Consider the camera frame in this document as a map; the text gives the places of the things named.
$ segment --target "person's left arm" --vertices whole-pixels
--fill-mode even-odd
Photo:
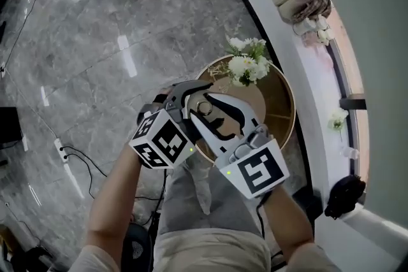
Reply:
[[[129,227],[141,164],[126,143],[91,208],[85,245],[108,253],[120,266],[123,241]]]

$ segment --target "round wooden tray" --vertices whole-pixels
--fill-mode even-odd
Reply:
[[[214,83],[210,90],[221,93],[222,87],[228,81],[228,77],[211,77],[208,68],[222,62],[228,62],[231,57],[232,55],[227,55],[212,62],[203,69],[196,79]],[[276,66],[272,65],[269,74],[258,80],[256,85],[249,87],[230,86],[226,93],[247,101],[260,121],[268,126],[270,134],[277,140],[279,147],[284,148],[295,125],[296,107],[291,87],[283,73]],[[218,131],[223,135],[239,134],[238,123],[226,115],[222,117],[225,118],[225,121],[218,128]],[[209,161],[214,162],[216,159],[214,153],[203,140],[197,142],[196,148]]]

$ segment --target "white marker cube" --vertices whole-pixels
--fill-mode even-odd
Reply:
[[[248,199],[271,190],[290,175],[276,140],[252,150],[220,172]]]
[[[141,122],[129,145],[152,169],[173,169],[196,151],[164,109]]]

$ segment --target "white t-shirt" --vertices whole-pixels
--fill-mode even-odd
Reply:
[[[252,233],[227,229],[191,229],[157,237],[154,272],[269,272],[270,251]],[[71,272],[119,272],[104,250],[85,246]],[[287,272],[338,272],[323,250],[306,244],[292,255]]]

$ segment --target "t-shirt sleeve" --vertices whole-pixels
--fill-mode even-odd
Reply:
[[[114,259],[97,246],[85,246],[69,272],[120,272]]]
[[[340,272],[324,250],[314,243],[299,247],[289,260],[286,272]]]

